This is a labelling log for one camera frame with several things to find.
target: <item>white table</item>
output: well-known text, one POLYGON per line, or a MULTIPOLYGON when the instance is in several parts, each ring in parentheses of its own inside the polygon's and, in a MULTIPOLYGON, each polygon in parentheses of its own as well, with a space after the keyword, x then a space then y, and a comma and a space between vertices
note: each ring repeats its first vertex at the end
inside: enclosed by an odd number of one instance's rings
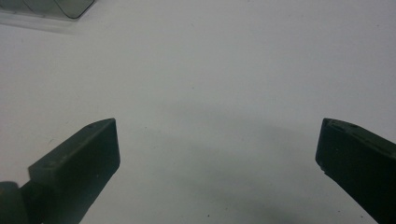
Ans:
POLYGON ((394 1, 98 0, 0 14, 0 180, 116 118, 81 223, 375 223, 315 163, 321 120, 396 142, 394 1))

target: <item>white surface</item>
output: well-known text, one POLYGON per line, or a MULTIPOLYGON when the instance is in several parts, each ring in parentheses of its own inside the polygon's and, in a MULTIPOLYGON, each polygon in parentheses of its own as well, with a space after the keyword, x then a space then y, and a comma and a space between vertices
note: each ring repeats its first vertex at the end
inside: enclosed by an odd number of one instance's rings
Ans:
POLYGON ((0 180, 116 118, 82 223, 375 223, 315 163, 321 120, 396 142, 394 1, 99 0, 0 14, 0 180))

